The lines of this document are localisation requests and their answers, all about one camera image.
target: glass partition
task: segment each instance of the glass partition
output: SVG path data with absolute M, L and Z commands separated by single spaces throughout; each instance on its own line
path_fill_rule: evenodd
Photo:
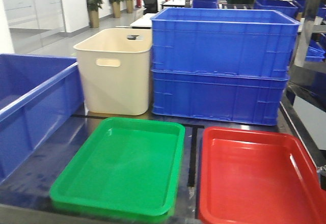
M 3 0 L 16 53 L 29 53 L 63 38 L 61 0 Z

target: red plastic tray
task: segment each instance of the red plastic tray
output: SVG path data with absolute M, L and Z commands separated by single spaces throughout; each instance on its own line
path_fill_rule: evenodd
M 199 218 L 211 224 L 323 224 L 326 192 L 297 138 L 209 127 L 203 137 Z

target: fire extinguisher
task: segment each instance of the fire extinguisher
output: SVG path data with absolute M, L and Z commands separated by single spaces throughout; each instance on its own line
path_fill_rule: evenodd
M 136 0 L 136 6 L 140 8 L 142 6 L 142 0 Z

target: plant pot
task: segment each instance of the plant pot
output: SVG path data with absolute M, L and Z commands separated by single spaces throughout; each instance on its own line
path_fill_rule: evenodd
M 114 13 L 114 17 L 115 18 L 120 18 L 120 16 L 121 16 L 120 3 L 113 2 L 112 3 L 112 10 L 113 10 L 113 13 Z
M 88 11 L 88 16 L 90 18 L 90 27 L 91 28 L 99 28 L 100 20 L 98 17 L 98 11 L 95 11 L 95 10 Z
M 126 0 L 126 5 L 127 5 L 127 13 L 132 13 L 133 12 L 133 0 Z

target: crate handle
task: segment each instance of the crate handle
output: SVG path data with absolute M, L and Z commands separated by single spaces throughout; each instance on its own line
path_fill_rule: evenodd
M 128 40 L 143 41 L 144 36 L 141 35 L 127 35 Z
M 108 66 L 108 67 L 119 67 L 121 65 L 121 62 L 118 59 L 97 59 L 96 65 Z

